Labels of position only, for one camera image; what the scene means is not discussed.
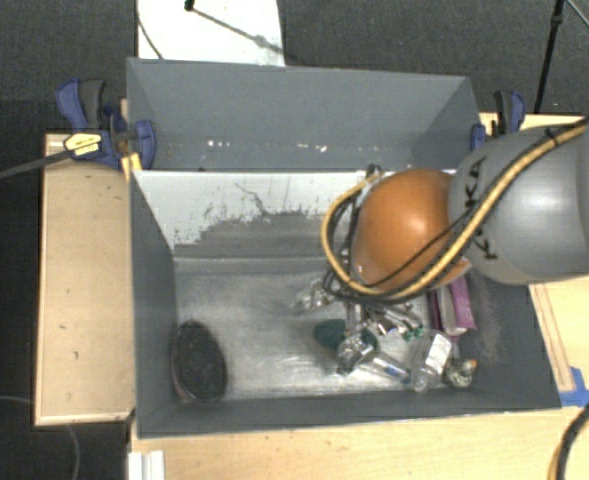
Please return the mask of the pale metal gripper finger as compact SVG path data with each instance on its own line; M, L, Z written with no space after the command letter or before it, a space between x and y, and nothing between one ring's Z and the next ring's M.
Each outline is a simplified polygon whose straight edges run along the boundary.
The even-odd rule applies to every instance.
M293 312L295 315L309 314L329 304L330 294L325 290L323 280L316 279L295 295Z
M352 373L366 358L375 352L375 345L367 342L361 335L345 338L336 352L337 372Z

